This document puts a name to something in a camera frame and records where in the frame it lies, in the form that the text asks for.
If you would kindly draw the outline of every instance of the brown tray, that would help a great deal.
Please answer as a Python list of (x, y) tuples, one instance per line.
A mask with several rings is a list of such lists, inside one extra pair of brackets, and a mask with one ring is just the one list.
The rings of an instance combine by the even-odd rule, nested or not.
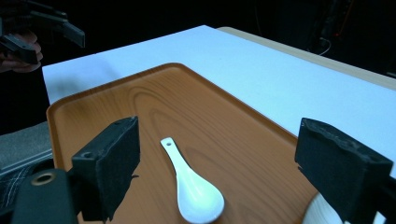
[(56, 166), (70, 169), (71, 157), (107, 125), (134, 115), (139, 177), (111, 223), (185, 223), (177, 209), (174, 168), (160, 144), (168, 136), (191, 168), (222, 192), (225, 208), (216, 223), (301, 223), (317, 193), (294, 162), (294, 135), (179, 63), (51, 105)]

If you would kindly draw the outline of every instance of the spoon handle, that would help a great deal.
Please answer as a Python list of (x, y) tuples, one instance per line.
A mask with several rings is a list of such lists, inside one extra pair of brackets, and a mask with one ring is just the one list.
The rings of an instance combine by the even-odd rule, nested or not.
[(190, 169), (190, 166), (184, 161), (184, 158), (180, 155), (180, 151), (178, 150), (175, 141), (171, 137), (164, 138), (161, 140), (161, 145), (165, 148), (166, 153), (171, 159), (176, 173)]

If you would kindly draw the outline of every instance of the ceramic spoon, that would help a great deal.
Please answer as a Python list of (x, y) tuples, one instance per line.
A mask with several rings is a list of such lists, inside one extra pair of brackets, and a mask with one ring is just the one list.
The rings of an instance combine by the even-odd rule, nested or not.
[(175, 167), (180, 214), (190, 223), (210, 223), (216, 220), (224, 208), (221, 192), (190, 168), (171, 137), (161, 140), (161, 145)]

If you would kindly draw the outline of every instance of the white tabletop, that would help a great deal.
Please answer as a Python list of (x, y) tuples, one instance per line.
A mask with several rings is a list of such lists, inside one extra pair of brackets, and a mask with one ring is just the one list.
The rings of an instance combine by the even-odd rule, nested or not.
[(396, 161), (395, 90), (207, 26), (44, 66), (49, 102), (163, 63), (187, 65), (296, 136), (301, 118), (317, 119)]

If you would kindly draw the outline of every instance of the cable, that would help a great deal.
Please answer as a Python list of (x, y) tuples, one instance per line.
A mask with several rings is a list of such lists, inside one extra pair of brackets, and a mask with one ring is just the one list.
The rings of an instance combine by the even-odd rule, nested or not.
[(327, 49), (325, 49), (323, 52), (321, 52), (319, 54), (319, 56), (322, 56), (323, 54), (327, 53), (327, 51), (329, 51), (329, 49), (332, 47), (332, 42), (330, 40), (328, 40), (328, 39), (323, 38), (323, 37), (321, 37), (320, 40), (326, 41), (328, 43), (328, 45), (329, 45), (329, 47), (327, 47)]

